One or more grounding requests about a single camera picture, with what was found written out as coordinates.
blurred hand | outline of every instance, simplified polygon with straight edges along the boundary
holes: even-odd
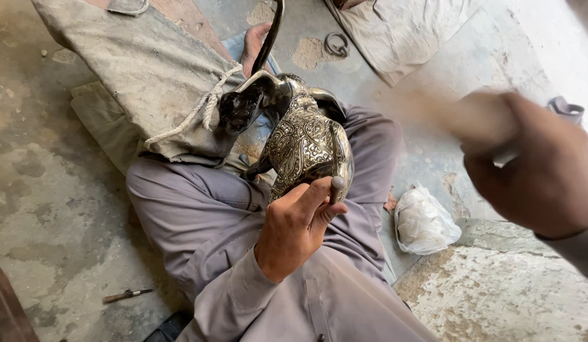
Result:
[[[347,212],[342,202],[328,204],[331,180],[298,185],[268,205],[254,256],[270,280],[281,282],[304,264],[323,243],[328,223]]]
[[[588,229],[588,135],[518,94],[504,94],[520,125],[519,155],[503,168],[465,155],[473,185],[511,222],[551,238]]]

man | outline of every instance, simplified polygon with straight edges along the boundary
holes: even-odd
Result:
[[[246,36],[249,56],[262,30]],[[498,168],[465,156],[465,167],[500,214],[588,276],[587,135],[518,95],[503,99],[521,125],[519,157]],[[329,177],[267,206],[268,184],[221,170],[158,159],[130,168],[144,231],[194,302],[179,341],[434,340],[381,275],[380,211],[402,130],[367,108],[343,109],[355,161],[344,203],[328,204]]]

wooden board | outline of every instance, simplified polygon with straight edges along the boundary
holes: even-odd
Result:
[[[110,0],[85,0],[85,2],[105,9]],[[228,61],[233,60],[192,0],[150,0],[150,3],[189,35],[214,49],[222,58]]]
[[[39,342],[9,279],[0,268],[0,342]]]

white plastic bag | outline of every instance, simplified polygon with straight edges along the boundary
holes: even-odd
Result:
[[[445,250],[461,237],[452,216],[420,183],[402,195],[394,218],[397,244],[404,252],[424,256]]]

tied rope knot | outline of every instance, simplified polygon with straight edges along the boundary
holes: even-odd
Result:
[[[195,118],[197,113],[199,113],[201,108],[203,108],[203,105],[205,105],[206,102],[207,105],[205,105],[205,111],[203,112],[203,128],[205,128],[206,130],[211,130],[209,128],[209,123],[212,120],[212,112],[218,104],[218,98],[222,97],[222,86],[224,85],[224,83],[227,82],[227,79],[230,76],[232,76],[234,73],[242,71],[243,69],[244,67],[241,64],[237,63],[237,65],[234,68],[230,69],[224,75],[222,75],[222,77],[220,78],[220,82],[218,82],[213,89],[211,89],[209,92],[206,92],[205,95],[203,95],[197,106],[193,108],[192,112],[188,114],[186,119],[184,119],[184,121],[180,125],[178,125],[178,127],[174,128],[173,130],[149,138],[144,142],[144,147],[146,147],[146,149],[150,151],[150,146],[152,144],[182,133],[184,129],[186,129],[186,127],[188,127],[191,121]]]

